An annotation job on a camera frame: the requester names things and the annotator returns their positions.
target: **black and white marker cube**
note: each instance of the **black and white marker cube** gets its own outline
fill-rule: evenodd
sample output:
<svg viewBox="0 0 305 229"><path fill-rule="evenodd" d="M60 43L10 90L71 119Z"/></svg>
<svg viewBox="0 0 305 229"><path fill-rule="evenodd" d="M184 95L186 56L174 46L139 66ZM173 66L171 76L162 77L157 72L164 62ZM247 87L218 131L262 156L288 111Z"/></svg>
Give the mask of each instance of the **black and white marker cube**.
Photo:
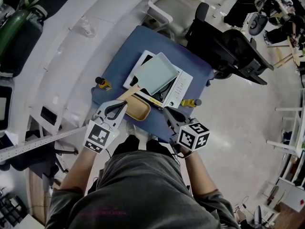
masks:
<svg viewBox="0 0 305 229"><path fill-rule="evenodd" d="M99 125L91 120L87 126L83 145L96 153L100 153L103 149L106 149L119 134L119 130L111 129L108 124L103 123Z"/></svg>
<svg viewBox="0 0 305 229"><path fill-rule="evenodd" d="M191 151L206 146L210 130L201 123L193 123L180 127L178 143Z"/></svg>

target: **wooden tray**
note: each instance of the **wooden tray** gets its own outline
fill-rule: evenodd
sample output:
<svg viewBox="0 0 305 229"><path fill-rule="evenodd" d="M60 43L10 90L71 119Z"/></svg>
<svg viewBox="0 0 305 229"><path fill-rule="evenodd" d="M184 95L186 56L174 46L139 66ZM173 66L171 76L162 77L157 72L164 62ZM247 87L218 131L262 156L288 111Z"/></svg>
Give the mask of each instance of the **wooden tray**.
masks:
<svg viewBox="0 0 305 229"><path fill-rule="evenodd" d="M126 114L137 121L145 120L151 111L150 105L135 95L131 95L126 101L128 103Z"/></svg>

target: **metal ruler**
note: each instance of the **metal ruler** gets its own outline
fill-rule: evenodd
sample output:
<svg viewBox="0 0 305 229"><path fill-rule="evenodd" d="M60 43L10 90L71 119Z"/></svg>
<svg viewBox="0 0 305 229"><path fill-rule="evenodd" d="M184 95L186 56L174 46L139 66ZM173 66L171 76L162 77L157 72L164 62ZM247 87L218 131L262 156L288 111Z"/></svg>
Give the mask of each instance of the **metal ruler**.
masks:
<svg viewBox="0 0 305 229"><path fill-rule="evenodd" d="M62 139L66 136L70 136L70 135L78 133L78 132L81 132L83 130L86 130L86 126L83 126L81 128L77 128L77 129L74 129L71 131L59 132L57 135L48 135L45 137L37 138L35 140L28 141L23 145L16 145L16 146L11 146L11 147L1 149L0 150L0 163L7 159L18 156L22 153L28 152L32 149L35 149L37 147L54 142L56 140Z"/></svg>

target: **gray t-shirt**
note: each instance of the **gray t-shirt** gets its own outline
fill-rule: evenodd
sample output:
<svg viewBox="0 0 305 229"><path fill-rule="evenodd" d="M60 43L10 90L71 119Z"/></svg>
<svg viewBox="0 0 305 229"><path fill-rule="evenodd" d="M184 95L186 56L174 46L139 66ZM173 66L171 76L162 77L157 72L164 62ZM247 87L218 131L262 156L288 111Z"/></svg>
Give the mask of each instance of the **gray t-shirt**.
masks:
<svg viewBox="0 0 305 229"><path fill-rule="evenodd" d="M113 156L97 190L55 190L46 229L239 228L219 191L193 197L180 167L168 156L135 151Z"/></svg>

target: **blue table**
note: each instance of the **blue table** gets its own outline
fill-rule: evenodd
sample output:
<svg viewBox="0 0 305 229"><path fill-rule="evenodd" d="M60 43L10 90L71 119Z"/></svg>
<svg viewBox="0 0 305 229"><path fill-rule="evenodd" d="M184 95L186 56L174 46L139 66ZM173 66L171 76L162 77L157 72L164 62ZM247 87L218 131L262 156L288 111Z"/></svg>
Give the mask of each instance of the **blue table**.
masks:
<svg viewBox="0 0 305 229"><path fill-rule="evenodd" d="M172 64L193 77L184 99L198 99L207 81L214 76L208 63L180 44L144 26L138 26L117 52L102 76L112 84L112 89L104 91L98 86L92 89L92 101L96 107L106 101L118 98L126 91L123 84L144 50L154 54L163 52ZM162 111L152 103L149 104L152 109L144 121L136 121L128 115L125 115L124 118L159 139L169 142L173 131L167 126ZM187 114L191 114L193 111L192 108L182 106L179 109Z"/></svg>

